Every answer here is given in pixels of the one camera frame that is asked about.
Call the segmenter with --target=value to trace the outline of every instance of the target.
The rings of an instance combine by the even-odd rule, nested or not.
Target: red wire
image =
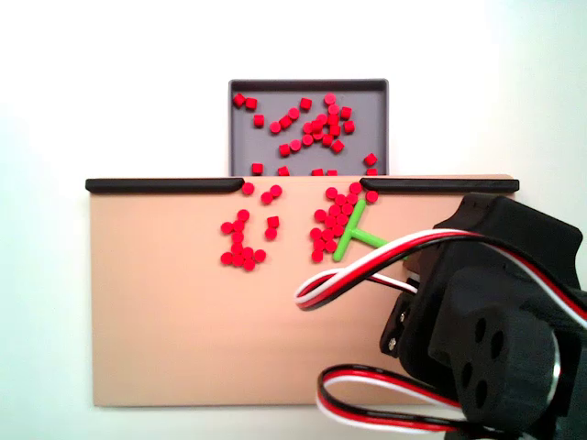
[[[516,255],[514,252],[512,252],[510,250],[503,249],[502,247],[499,247],[499,249],[502,250],[503,252],[505,252],[506,254],[509,254],[509,255],[515,257],[524,266],[526,266],[527,268],[532,270],[532,272],[534,272],[534,274],[537,277],[539,277],[542,280],[542,282],[544,282],[547,286],[549,286],[549,288],[552,289],[557,294],[557,296],[560,298],[560,300],[563,301],[568,307],[570,307],[573,312],[575,312],[582,319],[587,320],[587,311],[583,310],[577,303],[575,303],[571,298],[569,298],[565,294],[564,291],[561,291],[556,285],[554,285],[554,283],[544,273],[542,273],[542,271],[540,271],[536,266],[534,266],[529,261],[526,261],[524,258]]]
[[[452,399],[448,399],[448,398],[441,396],[439,394],[436,394],[430,390],[420,388],[412,383],[405,382],[401,379],[392,379],[392,378],[389,378],[388,376],[384,376],[383,374],[380,374],[380,373],[371,372],[371,371],[364,371],[361,369],[349,368],[349,369],[340,369],[337,371],[332,371],[331,373],[326,374],[326,376],[324,377],[324,382],[326,382],[327,380],[331,380],[333,378],[338,378],[340,376],[359,376],[362,378],[380,380],[383,382],[391,383],[393,385],[399,385],[399,386],[406,388],[410,391],[417,392],[418,394],[423,394],[423,395],[425,395],[435,401],[445,403],[445,404],[450,405],[455,408],[460,408],[460,405],[457,401],[453,401]]]
[[[315,289],[316,287],[322,285],[323,283],[325,283],[326,281],[330,280],[332,277],[334,277],[336,275],[336,273],[330,273],[328,275],[325,275],[323,277],[320,277],[317,280],[314,280],[313,282],[311,282],[310,284],[308,284],[305,289],[303,289],[298,295],[297,297],[300,298],[304,295],[306,295],[307,293],[311,292],[313,289]],[[395,284],[392,284],[390,282],[386,282],[385,280],[379,280],[377,278],[374,277],[369,277],[367,280],[372,281],[372,282],[376,282],[378,284],[382,284],[384,286],[389,286],[389,287],[397,287]]]
[[[427,431],[434,431],[434,432],[447,432],[447,431],[456,431],[456,428],[451,426],[442,426],[433,423],[422,423],[422,422],[411,422],[408,420],[398,420],[398,419],[386,419],[382,417],[373,417],[368,415],[359,415],[353,412],[348,412],[338,408],[337,406],[333,405],[329,401],[327,401],[321,393],[318,393],[318,399],[320,403],[327,408],[330,412],[343,417],[345,419],[354,420],[355,422],[363,422],[365,424],[385,424],[389,426],[400,426],[403,428],[409,429],[422,429]]]
[[[462,237],[462,236],[478,236],[478,235],[479,234],[464,233],[464,232],[458,232],[458,233],[442,232],[442,233],[434,234],[433,236],[421,236],[419,238],[415,238],[411,241],[403,243],[402,245],[400,245],[398,247],[393,247],[393,248],[389,249],[387,252],[381,254],[380,256],[378,256],[374,259],[366,261],[362,266],[359,266],[358,268],[354,269],[352,272],[345,275],[343,278],[341,278],[340,280],[335,282],[332,286],[328,287],[326,290],[324,290],[322,293],[317,295],[315,298],[312,298],[311,300],[308,300],[307,302],[299,303],[297,305],[298,305],[298,307],[304,309],[306,307],[311,307],[317,303],[321,303],[326,298],[328,298],[330,295],[332,295],[333,293],[338,291],[345,284],[348,284],[350,281],[358,278],[363,273],[366,273],[369,270],[372,270],[373,268],[377,267],[379,264],[383,263],[384,261],[386,261],[386,260],[406,251],[406,250],[409,250],[410,248],[413,248],[414,246],[424,244],[432,239],[442,238],[442,237]]]

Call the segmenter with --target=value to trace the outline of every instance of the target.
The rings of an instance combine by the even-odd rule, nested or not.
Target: red pieces pile
[[[241,107],[243,104],[247,106],[247,100],[242,94],[238,93],[234,98],[233,102],[237,107]],[[316,119],[312,121],[306,121],[303,124],[303,135],[301,139],[294,139],[289,144],[283,143],[279,145],[279,154],[282,158],[287,158],[292,154],[295,154],[302,150],[302,147],[309,148],[316,142],[322,142],[322,146],[329,148],[333,154],[340,154],[345,148],[344,142],[338,137],[341,135],[344,129],[345,135],[350,135],[355,131],[355,123],[350,119],[352,115],[352,108],[346,106],[339,106],[337,104],[337,97],[333,93],[326,93],[324,96],[324,104],[327,112],[320,114]],[[300,118],[301,112],[309,112],[312,108],[312,100],[310,98],[303,97],[300,100],[299,108],[292,107],[289,109],[286,115],[280,118],[278,121],[273,121],[269,124],[269,130],[273,135],[280,134],[283,130],[289,128],[294,121]],[[253,124],[255,127],[264,126],[264,116],[255,115]],[[287,167],[281,167],[278,169],[278,175],[289,176],[289,170]],[[312,170],[313,176],[324,175],[322,170]],[[336,170],[331,170],[326,173],[329,176],[338,175]]]
[[[363,159],[363,163],[365,165],[367,165],[368,167],[372,167],[373,165],[375,165],[375,163],[377,163],[377,156],[375,156],[373,153],[370,153],[369,155],[367,155],[367,157],[365,159]],[[365,174],[367,174],[368,176],[376,176],[377,169],[376,168],[368,168],[365,171]]]
[[[334,187],[325,191],[325,196],[330,205],[327,209],[317,209],[314,212],[314,219],[322,227],[314,227],[310,231],[312,240],[312,260],[319,263],[324,260],[325,253],[332,254],[337,250],[338,242],[345,232],[345,226],[349,222],[350,215],[355,209],[355,204],[363,191],[360,182],[355,181],[349,186],[348,193],[338,192]],[[367,191],[365,199],[368,203],[377,202],[379,194],[375,191]]]
[[[242,186],[244,195],[251,195],[255,191],[255,186],[250,182],[245,182]],[[263,204],[271,204],[273,200],[283,194],[280,185],[273,185],[267,192],[264,192],[260,199]],[[234,222],[225,222],[220,226],[220,230],[225,235],[230,235],[232,245],[230,251],[220,256],[220,262],[225,266],[242,267],[246,271],[252,271],[256,265],[262,263],[267,258],[267,253],[263,249],[253,249],[244,247],[246,224],[250,220],[250,212],[241,209],[237,212],[237,219]],[[273,215],[267,217],[267,229],[265,238],[273,241],[277,237],[277,229],[280,225],[279,216]]]
[[[250,219],[250,213],[246,209],[241,209],[237,212],[237,220],[234,222],[225,222],[220,226],[223,234],[230,234],[232,238],[232,246],[230,251],[225,252],[220,256],[220,262],[225,266],[234,266],[236,268],[242,267],[246,271],[255,269],[257,263],[261,263],[267,257],[263,249],[253,250],[252,247],[243,247],[242,243],[245,239],[243,231],[245,224]]]
[[[242,107],[244,104],[247,110],[257,109],[257,99],[251,97],[246,98],[242,95],[242,93],[235,94],[235,96],[232,98],[232,102],[237,108]]]

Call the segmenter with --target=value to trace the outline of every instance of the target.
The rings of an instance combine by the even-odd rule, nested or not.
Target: green plastic piece
[[[362,229],[353,229],[350,231],[350,234],[353,238],[356,238],[363,243],[367,243],[369,246],[373,246],[374,248],[380,248],[381,246],[387,244],[387,241],[379,238],[378,236],[374,236],[373,234],[365,232]]]
[[[349,222],[347,223],[347,227],[345,227],[345,232],[342,234],[342,237],[338,241],[337,250],[332,255],[332,259],[336,262],[342,260],[347,252],[347,248],[349,247],[350,240],[355,238],[363,243],[366,243],[374,248],[380,248],[383,245],[387,244],[386,240],[374,236],[368,232],[359,229],[359,220],[360,217],[363,215],[363,211],[365,211],[365,206],[367,202],[365,199],[360,199],[357,204],[355,205],[355,209],[353,210],[352,214],[350,215]]]

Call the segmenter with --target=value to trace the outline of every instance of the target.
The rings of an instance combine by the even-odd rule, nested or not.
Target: white wire
[[[328,275],[336,275],[337,273],[339,273],[343,269],[345,269],[345,268],[334,268],[334,269],[323,270],[320,273],[317,273],[316,275],[314,275],[312,278],[308,278],[305,281],[305,285],[307,286],[309,284],[312,284],[314,281],[320,280],[321,278],[326,277]],[[380,273],[374,273],[371,275],[371,277],[376,280],[379,280],[379,281],[387,282],[388,284],[391,284],[392,286],[397,287],[398,289],[405,289],[407,291],[410,291],[411,293],[418,293],[418,289],[416,287],[408,284],[407,282],[399,281],[399,280],[396,280],[395,278],[386,277],[385,275],[381,275]]]
[[[310,291],[309,293],[307,293],[306,295],[299,297],[297,295],[299,295],[310,283],[312,283],[313,281],[317,280],[320,277],[312,277],[308,280],[306,280],[295,292],[295,303],[305,303],[309,300],[314,299],[316,296],[318,296],[320,293],[322,293],[323,291],[325,291],[326,289],[328,289],[330,286],[332,286],[333,284],[335,284],[337,281],[341,280],[342,278],[344,278],[345,276],[347,276],[349,273],[351,273],[352,271],[354,271],[355,269],[359,268],[360,266],[362,266],[363,264],[365,264],[368,261],[371,261],[372,259],[376,259],[377,257],[379,257],[381,254],[384,254],[386,252],[388,252],[389,250],[399,247],[404,243],[407,243],[409,241],[412,241],[416,238],[421,238],[421,237],[426,237],[426,236],[433,236],[435,234],[438,233],[446,233],[446,232],[454,232],[454,233],[467,233],[468,231],[461,231],[458,229],[428,229],[425,231],[420,231],[420,232],[416,232],[414,234],[410,234],[408,236],[403,236],[401,238],[397,238],[394,241],[389,242],[388,244],[386,244],[383,247],[379,247],[375,250],[373,250],[372,252],[370,252],[369,254],[365,255],[364,257],[361,257],[359,259],[357,259],[354,263],[348,265],[346,268],[344,269],[339,269],[338,273],[333,276],[330,280],[327,280],[326,282],[324,282],[323,284],[321,284],[320,286],[316,287],[315,289],[313,289],[312,291]],[[531,269],[529,269],[522,261],[520,261],[516,256],[511,255],[508,252],[504,252],[502,251],[500,248],[494,246],[494,245],[490,245],[488,243],[483,243],[485,246],[495,250],[496,252],[500,253],[501,255],[503,255],[504,257],[506,257],[507,259],[513,261],[520,269],[522,269],[568,316],[570,316],[571,319],[573,319],[573,321],[575,321],[576,323],[578,323],[582,328],[587,329],[587,320],[584,320],[578,313],[576,313],[575,311],[573,311],[567,304],[564,303],[564,301],[561,300],[561,298],[552,290],[550,289],[550,287],[543,281],[541,280],[537,274],[535,274]]]
[[[318,410],[326,417],[338,422],[340,424],[347,424],[349,426],[354,426],[355,428],[362,428],[362,429],[372,429],[373,431],[388,431],[388,432],[396,432],[401,434],[430,434],[436,433],[437,431],[429,431],[426,429],[415,429],[415,428],[406,428],[404,426],[393,426],[391,424],[375,424],[375,423],[366,423],[366,422],[359,422],[357,420],[350,420],[346,417],[342,417],[338,414],[334,414],[331,412],[326,406],[322,404],[320,399],[316,396],[316,406]]]
[[[403,387],[401,385],[386,382],[384,380],[379,380],[379,379],[375,379],[375,378],[366,378],[363,376],[353,376],[353,375],[349,374],[349,375],[344,375],[344,376],[336,376],[335,378],[325,380],[324,386],[326,388],[328,388],[328,385],[332,385],[337,382],[361,382],[361,383],[367,383],[369,385],[374,385],[376,387],[386,388],[391,391],[399,391],[402,394],[407,394],[409,396],[416,397],[417,399],[420,399],[420,400],[428,402],[428,403],[432,403],[433,405],[441,406],[443,408],[448,408],[449,410],[458,412],[462,417],[464,417],[464,414],[462,413],[462,410],[460,408],[457,408],[455,406],[444,403],[443,401],[439,401],[437,399],[434,399],[433,397],[426,396],[420,392],[410,390],[410,389]]]
[[[387,243],[386,245],[384,245],[382,247],[379,247],[377,249],[374,249],[369,254],[365,255],[364,257],[361,257],[361,258],[357,259],[354,263],[348,265],[346,268],[340,269],[338,271],[338,273],[334,277],[332,277],[330,280],[328,280],[324,284],[316,287],[315,289],[313,289],[311,292],[307,293],[306,295],[298,298],[298,295],[309,284],[311,284],[312,282],[316,281],[320,277],[312,277],[312,278],[306,280],[297,289],[297,291],[295,291],[295,299],[294,299],[295,300],[295,303],[296,304],[305,303],[306,301],[309,301],[309,300],[314,299],[316,296],[318,296],[320,293],[322,293],[327,288],[329,288],[330,286],[332,286],[338,280],[340,280],[343,277],[345,277],[347,274],[349,274],[350,272],[352,272],[354,269],[359,268],[360,266],[362,266],[367,261],[370,261],[372,259],[376,259],[381,254],[384,254],[384,253],[388,252],[390,249],[393,249],[393,248],[396,248],[398,246],[401,246],[402,244],[407,243],[409,241],[412,241],[412,240],[414,240],[416,238],[431,236],[431,235],[438,234],[438,233],[443,233],[443,232],[463,232],[463,231],[460,231],[458,229],[427,229],[425,231],[415,232],[413,234],[409,234],[407,236],[402,236],[400,238],[397,238],[394,241],[390,241],[389,243]]]

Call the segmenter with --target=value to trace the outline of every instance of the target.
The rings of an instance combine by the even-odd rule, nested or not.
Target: beige panel
[[[327,207],[324,190],[346,191],[356,178],[247,181],[256,185],[250,197],[91,196],[96,405],[312,403],[316,377],[328,366],[358,362],[402,371],[378,348],[396,291],[363,283],[313,312],[293,302],[300,283],[336,266],[331,258],[310,260],[308,233],[316,225],[314,210]],[[276,182],[282,197],[263,206],[261,192]],[[391,240],[447,218],[460,199],[383,195],[367,207],[360,226]],[[219,261],[230,246],[219,227],[242,208],[251,212],[245,245],[268,253],[250,273]],[[271,243],[263,237],[270,215],[281,219]],[[370,250],[351,242],[341,265]],[[384,273],[405,278],[401,265]],[[413,402],[357,387],[341,395],[354,402]]]

